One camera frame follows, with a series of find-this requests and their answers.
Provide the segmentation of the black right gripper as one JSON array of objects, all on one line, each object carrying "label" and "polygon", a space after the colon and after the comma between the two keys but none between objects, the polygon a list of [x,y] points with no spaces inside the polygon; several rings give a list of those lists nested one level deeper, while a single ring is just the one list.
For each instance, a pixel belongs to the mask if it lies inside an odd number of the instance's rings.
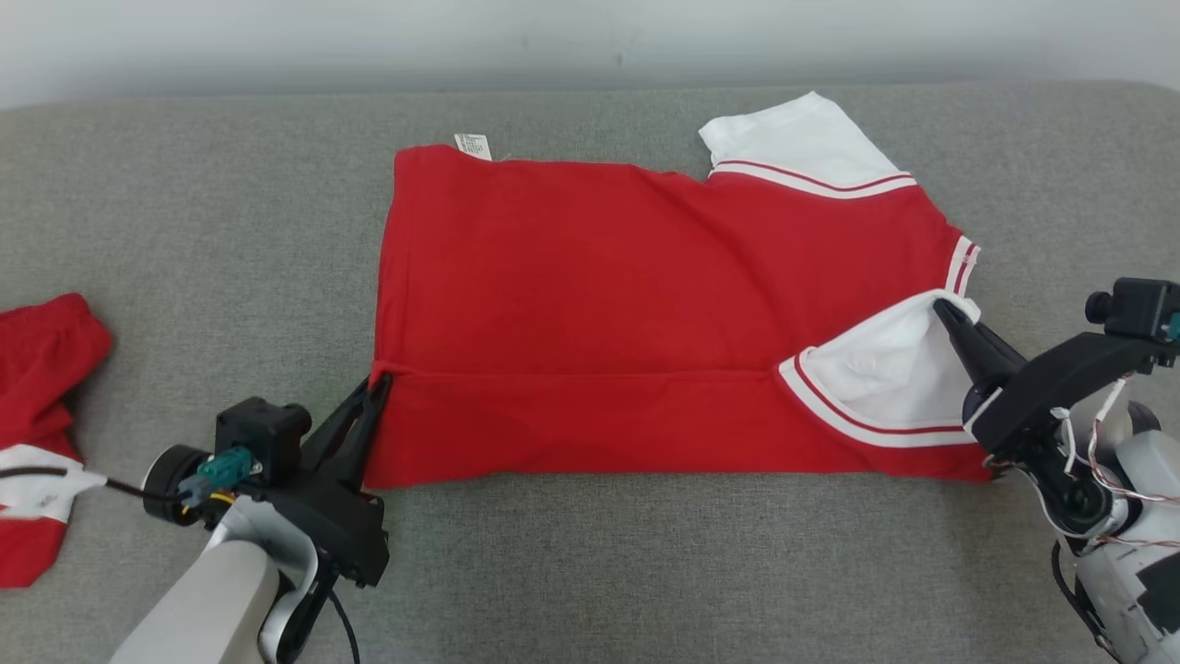
[{"label": "black right gripper", "polygon": [[[1156,364],[1168,364],[1167,343],[1097,333],[1082,333],[1027,364],[1007,340],[971,320],[951,300],[937,300],[933,311],[974,392],[989,395],[999,388],[990,403],[977,410],[974,425],[968,426],[989,455],[1020,448],[1025,432],[1054,420],[1054,408],[1071,408],[1126,374],[1150,374]],[[1004,375],[1012,374],[1004,384]]]}]

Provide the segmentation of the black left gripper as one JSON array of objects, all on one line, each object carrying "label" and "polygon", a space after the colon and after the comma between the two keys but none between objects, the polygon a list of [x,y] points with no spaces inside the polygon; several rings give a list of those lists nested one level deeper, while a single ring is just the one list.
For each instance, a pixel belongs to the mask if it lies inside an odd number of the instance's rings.
[{"label": "black left gripper", "polygon": [[143,479],[149,517],[206,526],[211,545],[250,541],[304,577],[379,584],[389,560],[384,501],[363,492],[395,376],[365,379],[303,445],[176,445]]}]

